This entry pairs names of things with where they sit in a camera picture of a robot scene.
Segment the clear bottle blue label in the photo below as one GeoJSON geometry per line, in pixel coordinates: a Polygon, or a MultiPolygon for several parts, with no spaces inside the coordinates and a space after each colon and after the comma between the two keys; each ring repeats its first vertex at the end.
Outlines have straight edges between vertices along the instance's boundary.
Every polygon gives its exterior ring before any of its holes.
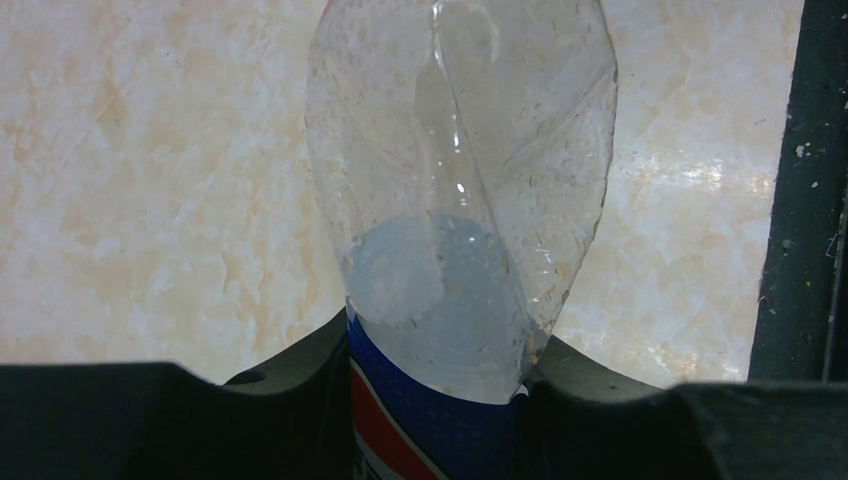
{"type": "Polygon", "coordinates": [[[331,1],[305,134],[345,286],[356,479],[507,479],[602,215],[597,1],[331,1]]]}

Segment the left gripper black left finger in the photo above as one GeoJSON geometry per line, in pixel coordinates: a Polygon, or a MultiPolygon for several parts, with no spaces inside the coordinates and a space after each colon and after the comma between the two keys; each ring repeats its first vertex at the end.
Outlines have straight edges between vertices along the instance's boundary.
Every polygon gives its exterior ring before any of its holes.
{"type": "Polygon", "coordinates": [[[5,479],[346,479],[346,322],[212,384],[169,362],[5,365],[5,479]]]}

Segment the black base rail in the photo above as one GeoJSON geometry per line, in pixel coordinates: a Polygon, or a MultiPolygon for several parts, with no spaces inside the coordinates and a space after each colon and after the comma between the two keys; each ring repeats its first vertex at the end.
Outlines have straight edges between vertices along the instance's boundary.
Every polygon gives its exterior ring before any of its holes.
{"type": "Polygon", "coordinates": [[[751,380],[847,379],[847,2],[801,17],[751,380]]]}

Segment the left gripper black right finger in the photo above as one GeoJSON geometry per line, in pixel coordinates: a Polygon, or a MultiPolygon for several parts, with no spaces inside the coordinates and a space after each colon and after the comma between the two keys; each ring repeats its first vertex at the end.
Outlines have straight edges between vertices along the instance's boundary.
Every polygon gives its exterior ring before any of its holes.
{"type": "Polygon", "coordinates": [[[521,479],[843,479],[845,383],[656,388],[552,338],[519,423],[521,479]]]}

